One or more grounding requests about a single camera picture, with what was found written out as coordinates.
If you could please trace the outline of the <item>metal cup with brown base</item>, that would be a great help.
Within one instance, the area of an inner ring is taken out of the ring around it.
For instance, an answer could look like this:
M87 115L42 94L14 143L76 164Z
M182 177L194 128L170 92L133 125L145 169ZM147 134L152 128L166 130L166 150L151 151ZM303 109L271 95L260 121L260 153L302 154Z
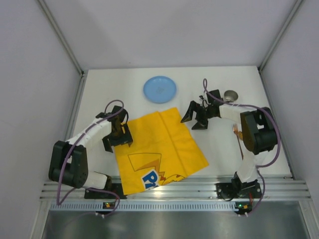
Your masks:
M238 98L239 98L239 96L238 96L237 92L234 90L227 90L224 92L223 99L225 100L225 102L233 103L233 102L237 101Z

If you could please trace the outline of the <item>rose gold fork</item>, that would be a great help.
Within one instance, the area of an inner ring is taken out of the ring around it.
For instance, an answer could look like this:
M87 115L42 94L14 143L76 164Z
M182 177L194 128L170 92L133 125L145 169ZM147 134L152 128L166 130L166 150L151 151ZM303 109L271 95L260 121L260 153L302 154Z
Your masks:
M242 148L241 148L241 144L240 144L240 138L239 138L239 134L238 134L238 125L235 123L233 124L233 132L234 134L236 135L236 138L237 138L237 142L238 142L238 145L239 145L239 149L240 149L240 153L241 153L241 157L242 157L242 160L244 159L244 154L243 154L243 151L242 151Z

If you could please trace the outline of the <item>light blue plate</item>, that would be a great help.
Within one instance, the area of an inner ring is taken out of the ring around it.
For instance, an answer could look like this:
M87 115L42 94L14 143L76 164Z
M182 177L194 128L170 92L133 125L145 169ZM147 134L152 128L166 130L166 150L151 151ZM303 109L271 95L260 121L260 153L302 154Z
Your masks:
M143 86L143 93L147 100L155 104L171 101L177 92L175 82L166 76L155 76L148 79Z

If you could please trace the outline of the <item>yellow cartoon placemat cloth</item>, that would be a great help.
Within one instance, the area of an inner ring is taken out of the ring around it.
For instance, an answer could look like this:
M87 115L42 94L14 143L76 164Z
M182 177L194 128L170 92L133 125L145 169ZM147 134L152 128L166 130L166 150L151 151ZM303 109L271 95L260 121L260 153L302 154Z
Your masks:
M209 165L177 108L128 122L132 145L115 147L125 195L181 181Z

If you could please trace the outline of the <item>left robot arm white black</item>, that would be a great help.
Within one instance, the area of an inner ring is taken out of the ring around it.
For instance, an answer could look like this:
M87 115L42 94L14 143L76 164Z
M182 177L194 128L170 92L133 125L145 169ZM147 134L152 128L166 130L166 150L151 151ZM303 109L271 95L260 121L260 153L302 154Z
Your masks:
M92 124L67 141L57 141L53 146L48 178L55 182L80 189L106 189L111 183L108 175L89 169L87 153L102 142L106 152L113 152L119 145L131 146L126 110L115 113L99 113Z

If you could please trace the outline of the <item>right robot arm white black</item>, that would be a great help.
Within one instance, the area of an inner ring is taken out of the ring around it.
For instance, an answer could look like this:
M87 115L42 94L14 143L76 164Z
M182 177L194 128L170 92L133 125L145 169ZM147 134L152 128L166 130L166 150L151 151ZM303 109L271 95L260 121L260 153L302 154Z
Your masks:
M196 124L192 127L193 130L208 129L208 120L215 117L239 124L243 144L250 153L243 156L242 163L231 180L231 189L239 193L257 187L258 169L267 167L262 165L266 152L279 144L279 131L271 110L268 107L225 102L211 96L207 97L207 101L206 107L191 101L180 122L191 121L195 116Z

